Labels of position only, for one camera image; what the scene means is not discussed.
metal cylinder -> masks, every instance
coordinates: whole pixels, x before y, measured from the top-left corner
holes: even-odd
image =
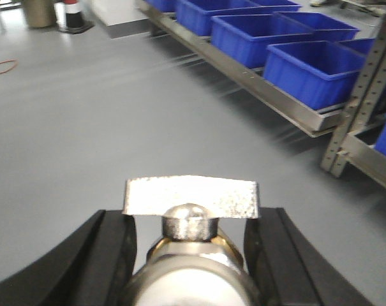
[[[163,236],[182,241],[209,241],[218,234],[218,218],[206,208],[187,203],[169,209],[162,218]]]
[[[53,0],[22,0],[22,9],[29,27],[50,27],[57,23]]]

metal shelf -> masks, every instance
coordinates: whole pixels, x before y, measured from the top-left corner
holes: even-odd
[[[346,135],[339,155],[386,188],[386,156],[359,138],[357,133]]]
[[[178,24],[171,15],[162,13],[143,0],[137,0],[139,10],[157,27],[197,53],[228,78],[245,88],[254,97],[272,108],[310,137],[318,137],[334,130],[340,121],[341,106],[312,110],[289,96],[249,69],[227,56],[208,42]]]

metal block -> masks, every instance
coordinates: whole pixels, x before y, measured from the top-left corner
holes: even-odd
[[[187,203],[205,207],[216,218],[258,218],[258,184],[246,180],[181,175],[126,182],[123,213],[165,215]]]

shelf frame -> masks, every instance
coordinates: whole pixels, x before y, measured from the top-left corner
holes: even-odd
[[[208,37],[197,36],[178,24],[174,14],[162,13],[144,0],[137,0],[137,4],[152,23],[152,35],[160,30],[168,33],[308,136],[315,138],[331,133],[340,122],[341,105],[335,109],[312,110],[266,81],[256,70],[243,66],[218,50],[211,45]]]

stainless steel shelf rack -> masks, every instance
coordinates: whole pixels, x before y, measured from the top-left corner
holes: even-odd
[[[359,137],[378,128],[386,89],[386,16],[323,157],[324,170],[339,177],[350,163],[386,188],[386,156]]]
[[[212,46],[208,37],[197,36],[174,20],[171,14],[162,13],[143,0],[138,0],[139,10],[152,22],[152,34],[162,30],[213,65],[228,78],[245,88],[254,97],[279,113],[310,137],[331,133],[341,115],[341,105],[312,110],[289,96],[260,76]]]

